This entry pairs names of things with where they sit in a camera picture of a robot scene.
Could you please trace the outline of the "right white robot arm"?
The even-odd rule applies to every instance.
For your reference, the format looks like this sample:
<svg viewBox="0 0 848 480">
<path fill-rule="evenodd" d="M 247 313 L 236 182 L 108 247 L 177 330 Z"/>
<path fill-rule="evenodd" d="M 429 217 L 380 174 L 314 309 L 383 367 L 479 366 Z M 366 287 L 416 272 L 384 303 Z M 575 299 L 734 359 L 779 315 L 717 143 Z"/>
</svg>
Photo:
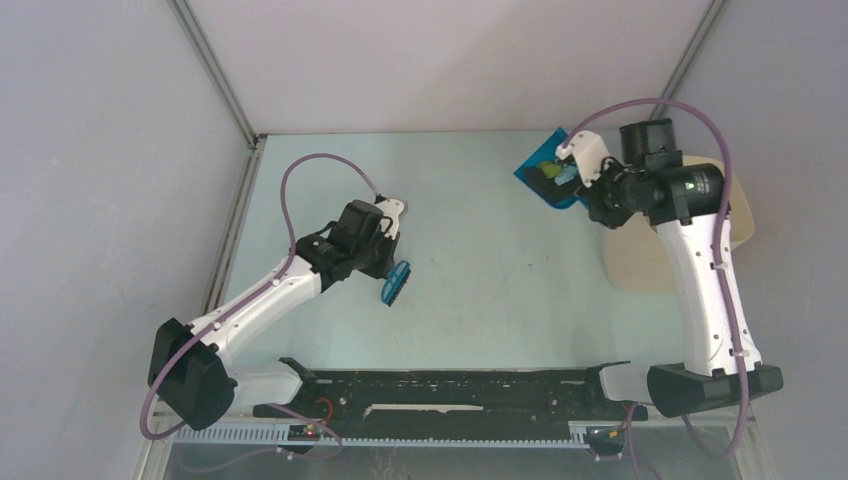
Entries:
<svg viewBox="0 0 848 480">
<path fill-rule="evenodd" d="M 575 161 L 589 217 L 608 229 L 646 217 L 672 270 L 683 316 L 680 363 L 604 366 L 581 392 L 585 411 L 606 418 L 622 401 L 642 401 L 666 417 L 738 405 L 775 393 L 782 371 L 767 365 L 748 330 L 732 261 L 727 170 L 687 163 L 669 119 L 619 131 L 623 157 L 581 131 L 559 152 Z"/>
</svg>

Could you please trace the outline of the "blue hand brush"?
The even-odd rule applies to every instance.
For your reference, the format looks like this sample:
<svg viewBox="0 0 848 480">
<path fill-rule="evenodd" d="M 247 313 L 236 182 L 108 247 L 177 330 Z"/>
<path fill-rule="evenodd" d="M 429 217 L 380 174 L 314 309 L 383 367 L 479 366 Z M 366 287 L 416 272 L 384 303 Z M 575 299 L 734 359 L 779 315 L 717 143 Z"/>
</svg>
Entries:
<svg viewBox="0 0 848 480">
<path fill-rule="evenodd" d="M 391 307 L 411 274 L 411 266 L 407 260 L 399 261 L 387 274 L 381 290 L 381 302 Z"/>
</svg>

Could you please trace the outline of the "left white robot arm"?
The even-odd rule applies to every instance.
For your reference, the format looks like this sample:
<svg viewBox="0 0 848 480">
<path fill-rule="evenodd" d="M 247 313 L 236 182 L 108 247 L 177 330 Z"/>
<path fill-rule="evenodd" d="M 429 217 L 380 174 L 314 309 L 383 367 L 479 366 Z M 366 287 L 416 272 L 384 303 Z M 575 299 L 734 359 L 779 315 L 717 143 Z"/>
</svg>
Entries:
<svg viewBox="0 0 848 480">
<path fill-rule="evenodd" d="M 406 202 L 378 196 L 349 202 L 340 218 L 297 240 L 294 251 L 224 306 L 186 324 L 175 318 L 156 331 L 148 384 L 182 424 L 206 429 L 231 410 L 279 404 L 304 416 L 316 403 L 307 372 L 293 362 L 237 367 L 239 354 L 274 322 L 352 273 L 382 280 L 390 305 L 407 275 L 395 251 Z"/>
</svg>

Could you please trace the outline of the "blue dustpan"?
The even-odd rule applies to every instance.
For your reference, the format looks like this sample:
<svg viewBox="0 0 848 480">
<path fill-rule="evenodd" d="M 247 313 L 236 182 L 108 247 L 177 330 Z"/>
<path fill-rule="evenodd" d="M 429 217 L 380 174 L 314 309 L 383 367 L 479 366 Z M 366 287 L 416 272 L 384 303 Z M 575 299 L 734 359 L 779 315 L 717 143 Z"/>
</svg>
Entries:
<svg viewBox="0 0 848 480">
<path fill-rule="evenodd" d="M 581 203 L 576 195 L 582 185 L 577 166 L 556 156 L 566 137 L 567 132 L 558 128 L 513 172 L 545 203 L 559 210 Z"/>
</svg>

